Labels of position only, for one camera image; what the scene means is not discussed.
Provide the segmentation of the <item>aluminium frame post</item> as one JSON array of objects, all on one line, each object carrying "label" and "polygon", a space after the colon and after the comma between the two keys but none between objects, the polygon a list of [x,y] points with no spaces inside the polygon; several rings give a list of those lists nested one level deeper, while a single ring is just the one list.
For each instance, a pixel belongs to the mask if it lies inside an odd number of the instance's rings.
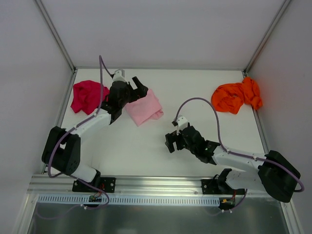
[{"label": "aluminium frame post", "polygon": [[276,12],[275,16],[273,17],[269,27],[265,31],[263,37],[261,38],[256,50],[254,51],[251,59],[247,63],[246,67],[243,69],[243,74],[246,76],[252,69],[253,65],[256,63],[257,59],[261,55],[263,49],[265,48],[266,44],[268,43],[271,35],[273,34],[275,28],[287,12],[289,6],[291,5],[292,0],[284,0],[282,1],[281,6],[279,7],[278,11]]},{"label": "aluminium frame post", "polygon": [[70,70],[72,71],[72,73],[74,73],[76,71],[76,66],[74,65],[72,59],[70,58],[70,55],[67,51],[67,49],[65,48],[65,45],[44,5],[44,2],[42,0],[33,0],[34,4],[36,5],[39,13],[41,14],[43,21],[45,22],[45,24],[47,25],[47,28],[49,29],[55,43],[57,44],[63,58],[65,59],[68,67],[70,68]]}]

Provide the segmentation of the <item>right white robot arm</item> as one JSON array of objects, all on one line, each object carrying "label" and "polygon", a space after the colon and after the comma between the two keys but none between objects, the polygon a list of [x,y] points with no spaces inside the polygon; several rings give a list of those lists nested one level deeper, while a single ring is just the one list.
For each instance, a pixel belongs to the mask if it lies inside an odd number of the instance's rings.
[{"label": "right white robot arm", "polygon": [[301,176],[277,151],[247,156],[226,152],[220,143],[205,140],[191,125],[166,134],[165,139],[170,153],[185,149],[203,163],[225,166],[216,181],[217,190],[222,194],[241,189],[254,190],[288,203]]}]

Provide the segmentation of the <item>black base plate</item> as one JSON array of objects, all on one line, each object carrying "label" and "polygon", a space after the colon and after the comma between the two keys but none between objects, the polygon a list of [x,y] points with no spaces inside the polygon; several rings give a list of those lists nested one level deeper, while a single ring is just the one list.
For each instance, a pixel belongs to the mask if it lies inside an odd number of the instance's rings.
[{"label": "black base plate", "polygon": [[85,182],[81,179],[74,181],[72,186],[73,192],[78,193],[96,193],[104,191],[106,193],[114,193],[116,186],[115,177],[102,177],[97,175],[91,182]]},{"label": "black base plate", "polygon": [[202,179],[201,189],[204,195],[233,195],[236,191],[237,195],[244,195],[245,189],[232,189],[226,182],[225,179],[219,179],[213,177],[209,179]]}]

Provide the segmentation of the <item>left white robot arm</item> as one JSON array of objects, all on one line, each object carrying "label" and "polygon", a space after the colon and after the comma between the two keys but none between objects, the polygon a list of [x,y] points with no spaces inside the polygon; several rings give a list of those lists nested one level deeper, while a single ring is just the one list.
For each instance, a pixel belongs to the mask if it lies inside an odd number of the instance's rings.
[{"label": "left white robot arm", "polygon": [[48,165],[49,177],[65,174],[75,177],[91,192],[99,189],[101,174],[81,162],[81,145],[86,137],[114,123],[121,116],[126,104],[146,97],[148,87],[137,77],[132,80],[136,89],[122,78],[113,79],[109,95],[100,99],[99,107],[94,113],[71,129],[56,126],[50,130],[41,157],[42,162]]}]

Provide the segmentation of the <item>right aluminium frame post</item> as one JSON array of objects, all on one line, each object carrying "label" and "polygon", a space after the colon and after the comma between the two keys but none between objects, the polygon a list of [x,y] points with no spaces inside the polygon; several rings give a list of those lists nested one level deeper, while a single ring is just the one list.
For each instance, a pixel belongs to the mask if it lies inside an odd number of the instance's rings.
[{"label": "right aluminium frame post", "polygon": [[269,27],[265,31],[263,37],[261,38],[256,50],[254,51],[251,59],[247,63],[246,67],[243,69],[243,74],[246,76],[252,69],[253,65],[256,63],[257,59],[261,55],[263,49],[265,48],[266,44],[268,43],[271,35],[273,34],[275,28],[287,12],[289,6],[291,5],[292,0],[284,0],[282,1],[281,6],[279,7],[278,11],[276,12],[275,16],[273,17]]}]

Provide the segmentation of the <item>front aluminium rail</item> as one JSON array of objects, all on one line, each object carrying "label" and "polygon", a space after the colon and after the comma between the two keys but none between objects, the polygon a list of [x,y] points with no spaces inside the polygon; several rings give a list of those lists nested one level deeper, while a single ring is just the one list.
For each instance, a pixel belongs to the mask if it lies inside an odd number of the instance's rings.
[{"label": "front aluminium rail", "polygon": [[[163,176],[112,176],[115,177],[114,193],[109,195],[201,196],[201,180],[211,177]],[[48,174],[35,174],[27,188],[28,194],[95,194],[72,191],[76,179],[67,175],[50,178]]]}]

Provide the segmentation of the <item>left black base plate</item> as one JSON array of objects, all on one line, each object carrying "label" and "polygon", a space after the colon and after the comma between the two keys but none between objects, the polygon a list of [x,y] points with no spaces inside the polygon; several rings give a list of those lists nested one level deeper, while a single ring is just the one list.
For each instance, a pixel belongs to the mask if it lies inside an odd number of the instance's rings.
[{"label": "left black base plate", "polygon": [[104,191],[106,193],[114,193],[116,186],[115,177],[102,177],[97,175],[91,182],[85,182],[81,179],[74,181],[72,186],[73,192],[78,193],[96,193]]}]

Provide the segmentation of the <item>left aluminium frame post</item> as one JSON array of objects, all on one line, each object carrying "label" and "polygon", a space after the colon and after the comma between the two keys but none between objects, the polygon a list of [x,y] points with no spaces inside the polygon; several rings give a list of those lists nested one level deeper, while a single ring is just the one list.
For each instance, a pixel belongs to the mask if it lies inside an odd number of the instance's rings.
[{"label": "left aluminium frame post", "polygon": [[36,5],[39,13],[41,14],[43,21],[45,22],[45,24],[47,25],[47,28],[49,29],[55,43],[57,44],[63,58],[65,59],[68,67],[70,68],[70,70],[72,71],[72,73],[74,73],[76,71],[76,66],[74,65],[72,59],[70,58],[70,55],[67,51],[67,49],[65,48],[65,45],[44,5],[44,2],[42,0],[33,0],[34,4]]}]

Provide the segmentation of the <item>orange t shirt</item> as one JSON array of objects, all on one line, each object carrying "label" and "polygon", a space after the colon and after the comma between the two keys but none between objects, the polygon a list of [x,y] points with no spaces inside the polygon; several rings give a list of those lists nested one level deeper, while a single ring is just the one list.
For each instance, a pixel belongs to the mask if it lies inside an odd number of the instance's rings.
[{"label": "orange t shirt", "polygon": [[258,83],[250,77],[245,77],[242,82],[218,86],[211,102],[216,111],[235,115],[243,104],[250,105],[254,110],[263,106]]}]

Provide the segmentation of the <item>magenta t shirt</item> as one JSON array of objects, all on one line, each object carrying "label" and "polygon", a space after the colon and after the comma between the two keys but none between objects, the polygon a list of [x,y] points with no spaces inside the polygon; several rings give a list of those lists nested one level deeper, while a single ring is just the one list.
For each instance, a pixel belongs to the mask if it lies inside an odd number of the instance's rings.
[{"label": "magenta t shirt", "polygon": [[102,99],[109,95],[109,89],[98,82],[84,80],[73,86],[73,101],[71,108],[74,113],[83,111],[85,114],[91,114],[99,106],[100,91],[103,88]]}]

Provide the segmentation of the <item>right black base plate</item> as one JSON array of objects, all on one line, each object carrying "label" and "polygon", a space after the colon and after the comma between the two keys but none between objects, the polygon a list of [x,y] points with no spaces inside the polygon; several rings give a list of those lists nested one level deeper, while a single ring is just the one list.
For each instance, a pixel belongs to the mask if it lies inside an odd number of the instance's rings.
[{"label": "right black base plate", "polygon": [[233,195],[236,191],[237,195],[244,195],[245,189],[232,189],[226,182],[225,179],[219,179],[213,177],[209,179],[202,179],[201,189],[204,195]]}]

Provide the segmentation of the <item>pink t shirt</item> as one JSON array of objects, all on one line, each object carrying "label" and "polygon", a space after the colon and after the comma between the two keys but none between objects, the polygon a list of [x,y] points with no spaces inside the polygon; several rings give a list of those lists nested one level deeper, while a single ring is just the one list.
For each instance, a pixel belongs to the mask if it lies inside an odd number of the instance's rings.
[{"label": "pink t shirt", "polygon": [[152,89],[148,90],[146,97],[126,104],[125,110],[137,127],[148,120],[160,119],[164,115],[162,106]]}]

